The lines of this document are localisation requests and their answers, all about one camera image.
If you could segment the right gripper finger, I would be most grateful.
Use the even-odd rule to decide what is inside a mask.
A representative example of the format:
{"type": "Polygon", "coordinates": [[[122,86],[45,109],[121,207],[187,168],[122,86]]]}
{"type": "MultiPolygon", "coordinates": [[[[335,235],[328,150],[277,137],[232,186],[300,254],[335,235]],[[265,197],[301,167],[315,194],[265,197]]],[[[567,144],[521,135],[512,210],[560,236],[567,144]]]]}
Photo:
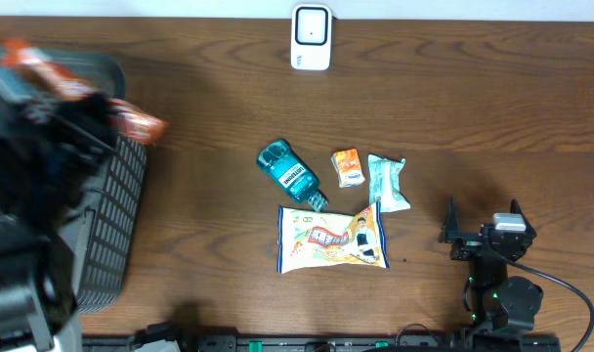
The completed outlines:
{"type": "Polygon", "coordinates": [[[443,223],[441,232],[438,237],[438,242],[453,243],[457,241],[459,238],[460,225],[458,221],[457,207],[455,205],[454,199],[450,198],[445,216],[445,221],[443,223]]]}
{"type": "Polygon", "coordinates": [[[515,198],[510,202],[510,214],[512,215],[510,227],[512,230],[532,230],[533,226],[525,216],[521,206],[515,198]]]}

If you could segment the green tissue packet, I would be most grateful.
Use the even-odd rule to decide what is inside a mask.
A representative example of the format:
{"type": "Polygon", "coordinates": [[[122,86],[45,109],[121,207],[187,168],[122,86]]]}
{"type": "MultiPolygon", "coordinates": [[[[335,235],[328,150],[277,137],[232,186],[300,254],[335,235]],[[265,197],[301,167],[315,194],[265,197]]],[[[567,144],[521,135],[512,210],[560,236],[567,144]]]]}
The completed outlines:
{"type": "Polygon", "coordinates": [[[378,203],[381,212],[391,213],[411,209],[400,187],[400,174],[406,160],[390,160],[375,154],[367,158],[369,171],[369,202],[378,203]]]}

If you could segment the red chocolate bar wrapper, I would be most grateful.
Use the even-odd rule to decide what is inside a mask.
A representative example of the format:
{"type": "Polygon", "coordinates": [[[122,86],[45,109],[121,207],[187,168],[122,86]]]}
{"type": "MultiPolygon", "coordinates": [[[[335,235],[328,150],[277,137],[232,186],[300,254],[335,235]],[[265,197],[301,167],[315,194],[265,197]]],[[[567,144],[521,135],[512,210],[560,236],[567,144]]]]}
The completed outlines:
{"type": "MultiPolygon", "coordinates": [[[[6,56],[1,60],[3,66],[18,70],[22,75],[35,78],[38,82],[64,101],[80,101],[103,90],[87,80],[80,78],[70,68],[56,63],[41,49],[31,46],[22,39],[9,39],[6,42],[6,56]]],[[[125,100],[111,98],[106,101],[114,114],[119,132],[133,141],[150,145],[164,133],[167,123],[150,115],[125,100]]]]}

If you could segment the small orange snack pack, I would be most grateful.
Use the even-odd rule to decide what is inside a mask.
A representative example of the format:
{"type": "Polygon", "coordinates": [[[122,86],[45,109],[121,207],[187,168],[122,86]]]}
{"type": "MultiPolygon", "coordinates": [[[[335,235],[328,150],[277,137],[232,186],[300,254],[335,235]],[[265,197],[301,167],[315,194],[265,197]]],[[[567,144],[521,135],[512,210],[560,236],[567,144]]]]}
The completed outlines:
{"type": "Polygon", "coordinates": [[[356,149],[335,152],[331,160],[338,175],[340,188],[356,187],[365,181],[356,149]]]}

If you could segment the large yellow snack bag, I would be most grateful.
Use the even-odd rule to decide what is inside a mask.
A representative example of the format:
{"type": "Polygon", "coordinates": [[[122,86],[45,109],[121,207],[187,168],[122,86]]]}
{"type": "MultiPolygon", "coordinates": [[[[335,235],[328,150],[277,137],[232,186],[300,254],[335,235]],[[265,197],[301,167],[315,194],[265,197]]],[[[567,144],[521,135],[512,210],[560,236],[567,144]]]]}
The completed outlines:
{"type": "Polygon", "coordinates": [[[281,207],[277,227],[281,274],[340,264],[390,266],[378,202],[354,216],[281,207]]]}

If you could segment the teal mouthwash bottle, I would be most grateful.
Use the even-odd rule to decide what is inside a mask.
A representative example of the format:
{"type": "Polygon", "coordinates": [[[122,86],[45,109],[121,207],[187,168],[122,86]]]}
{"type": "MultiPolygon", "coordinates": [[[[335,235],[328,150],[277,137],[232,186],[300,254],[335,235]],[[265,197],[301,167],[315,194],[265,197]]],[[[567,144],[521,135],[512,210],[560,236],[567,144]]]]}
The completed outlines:
{"type": "Polygon", "coordinates": [[[257,156],[256,164],[295,202],[307,203],[322,212],[328,200],[311,168],[296,155],[285,140],[276,140],[257,156]]]}

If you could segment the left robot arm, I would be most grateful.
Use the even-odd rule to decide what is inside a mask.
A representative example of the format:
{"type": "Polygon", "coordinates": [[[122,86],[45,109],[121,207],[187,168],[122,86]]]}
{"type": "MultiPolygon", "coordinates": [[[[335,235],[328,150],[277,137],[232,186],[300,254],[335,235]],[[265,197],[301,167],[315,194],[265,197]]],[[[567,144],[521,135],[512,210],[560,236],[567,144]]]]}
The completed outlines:
{"type": "Polygon", "coordinates": [[[59,234],[115,152],[107,95],[55,100],[0,67],[0,351],[49,351],[73,317],[74,254],[59,234]]]}

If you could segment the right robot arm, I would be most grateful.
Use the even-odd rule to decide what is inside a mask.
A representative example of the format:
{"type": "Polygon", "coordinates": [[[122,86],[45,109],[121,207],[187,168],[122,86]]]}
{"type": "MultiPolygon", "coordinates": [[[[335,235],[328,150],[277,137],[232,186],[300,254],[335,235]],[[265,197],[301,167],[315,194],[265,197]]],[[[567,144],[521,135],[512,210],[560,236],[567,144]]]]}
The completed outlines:
{"type": "Polygon", "coordinates": [[[509,275],[508,265],[527,253],[535,237],[514,199],[509,211],[495,213],[477,232],[461,230],[455,203],[449,202],[438,242],[451,245],[452,260],[469,263],[463,305],[472,315],[472,333],[520,335],[533,330],[543,290],[509,275]]]}

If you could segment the white barcode scanner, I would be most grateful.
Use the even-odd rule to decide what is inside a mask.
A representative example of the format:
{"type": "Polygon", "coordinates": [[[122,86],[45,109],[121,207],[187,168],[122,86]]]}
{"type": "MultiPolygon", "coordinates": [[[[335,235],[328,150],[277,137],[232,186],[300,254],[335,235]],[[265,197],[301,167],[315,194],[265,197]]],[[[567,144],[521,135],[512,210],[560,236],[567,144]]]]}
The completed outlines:
{"type": "Polygon", "coordinates": [[[299,4],[292,11],[290,64],[297,70],[324,71],[331,62],[331,10],[322,4],[299,4]]]}

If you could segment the grey plastic basket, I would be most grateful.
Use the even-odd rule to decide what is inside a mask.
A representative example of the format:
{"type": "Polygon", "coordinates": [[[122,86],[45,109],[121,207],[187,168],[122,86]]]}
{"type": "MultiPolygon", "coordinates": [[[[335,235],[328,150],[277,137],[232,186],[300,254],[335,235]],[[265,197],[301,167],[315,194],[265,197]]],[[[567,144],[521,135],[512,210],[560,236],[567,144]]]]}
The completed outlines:
{"type": "MultiPolygon", "coordinates": [[[[125,79],[121,68],[101,54],[43,51],[56,63],[96,85],[103,94],[124,100],[125,79]]],[[[35,78],[3,66],[7,50],[0,47],[0,67],[17,73],[43,95],[60,99],[35,78]]],[[[72,287],[75,313],[91,313],[110,305],[120,294],[146,172],[145,147],[123,136],[118,128],[115,152],[84,187],[74,219],[59,234],[74,254],[72,287]]]]}

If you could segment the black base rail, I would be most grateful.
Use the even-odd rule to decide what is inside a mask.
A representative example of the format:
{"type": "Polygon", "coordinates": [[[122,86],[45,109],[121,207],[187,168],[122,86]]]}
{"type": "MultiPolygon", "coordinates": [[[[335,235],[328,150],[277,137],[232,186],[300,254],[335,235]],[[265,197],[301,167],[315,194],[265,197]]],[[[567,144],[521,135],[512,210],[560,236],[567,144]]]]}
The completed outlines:
{"type": "Polygon", "coordinates": [[[559,339],[550,335],[499,339],[479,335],[461,341],[459,335],[412,324],[395,336],[289,336],[198,334],[169,323],[151,325],[131,335],[85,335],[82,352],[360,352],[360,351],[541,351],[560,352],[559,339]]]}

